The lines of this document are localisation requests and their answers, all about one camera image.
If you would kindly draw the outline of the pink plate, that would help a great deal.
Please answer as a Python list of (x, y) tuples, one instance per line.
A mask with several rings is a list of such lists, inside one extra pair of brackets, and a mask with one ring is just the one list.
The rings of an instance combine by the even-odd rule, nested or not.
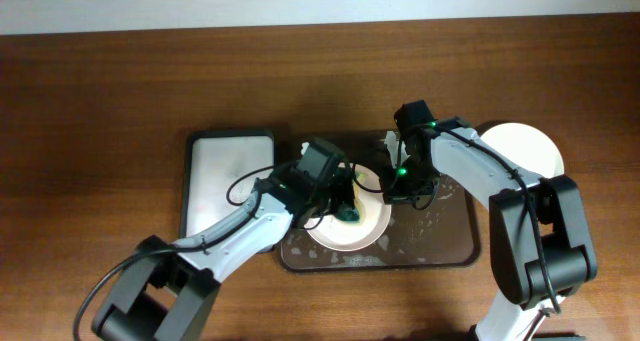
[(392, 208), (383, 196), (363, 190), (352, 182), (354, 211), (339, 211), (310, 218), (303, 230), (317, 243), (334, 251), (351, 252), (374, 243), (386, 230)]

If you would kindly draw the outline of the cream plate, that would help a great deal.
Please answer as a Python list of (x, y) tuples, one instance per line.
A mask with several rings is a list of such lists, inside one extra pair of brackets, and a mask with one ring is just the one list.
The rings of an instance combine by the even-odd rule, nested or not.
[(515, 164), (545, 178), (565, 173), (556, 144), (542, 131), (522, 123), (502, 123), (490, 127), (481, 139)]

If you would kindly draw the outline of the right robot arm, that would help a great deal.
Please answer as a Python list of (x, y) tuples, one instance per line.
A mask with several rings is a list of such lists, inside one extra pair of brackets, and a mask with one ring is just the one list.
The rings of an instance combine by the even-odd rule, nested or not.
[(433, 200), (447, 176), (489, 212), (491, 269), (499, 288), (470, 340), (533, 340), (542, 322), (598, 271), (583, 200), (567, 175), (529, 171), (481, 140), (459, 117), (436, 119), (423, 100), (393, 116), (399, 137), (382, 176), (388, 204)]

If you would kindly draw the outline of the green and yellow sponge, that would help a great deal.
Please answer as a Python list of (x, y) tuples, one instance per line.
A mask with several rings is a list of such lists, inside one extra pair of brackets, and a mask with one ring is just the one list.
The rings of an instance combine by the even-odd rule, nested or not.
[(379, 177), (371, 169), (357, 165), (354, 170), (339, 168), (330, 187), (330, 214), (343, 223), (363, 224), (382, 204)]

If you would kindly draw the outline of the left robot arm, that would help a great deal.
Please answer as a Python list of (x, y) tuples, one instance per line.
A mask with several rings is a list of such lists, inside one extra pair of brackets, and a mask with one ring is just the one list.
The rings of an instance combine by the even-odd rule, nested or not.
[(354, 204), (345, 153), (315, 139), (301, 158), (254, 182), (215, 225), (167, 243), (157, 236), (106, 274), (115, 282), (91, 322), (102, 340), (197, 340), (222, 282), (294, 226)]

